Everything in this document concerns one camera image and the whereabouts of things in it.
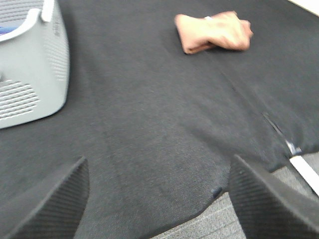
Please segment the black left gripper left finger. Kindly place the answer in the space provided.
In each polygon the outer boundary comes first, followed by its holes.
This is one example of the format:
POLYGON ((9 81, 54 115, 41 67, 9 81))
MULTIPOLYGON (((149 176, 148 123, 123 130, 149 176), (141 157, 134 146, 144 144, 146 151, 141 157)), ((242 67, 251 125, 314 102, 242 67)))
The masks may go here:
POLYGON ((81 157, 1 206, 0 237, 72 239, 88 198, 88 160, 81 157))

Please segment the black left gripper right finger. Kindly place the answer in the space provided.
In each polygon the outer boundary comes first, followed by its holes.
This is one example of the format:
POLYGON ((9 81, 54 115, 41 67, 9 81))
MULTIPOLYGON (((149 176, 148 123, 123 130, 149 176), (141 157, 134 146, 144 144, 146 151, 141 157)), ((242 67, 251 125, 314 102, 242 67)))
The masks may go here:
POLYGON ((317 239, 319 202, 268 172, 259 163, 235 155, 229 195, 248 239, 317 239))

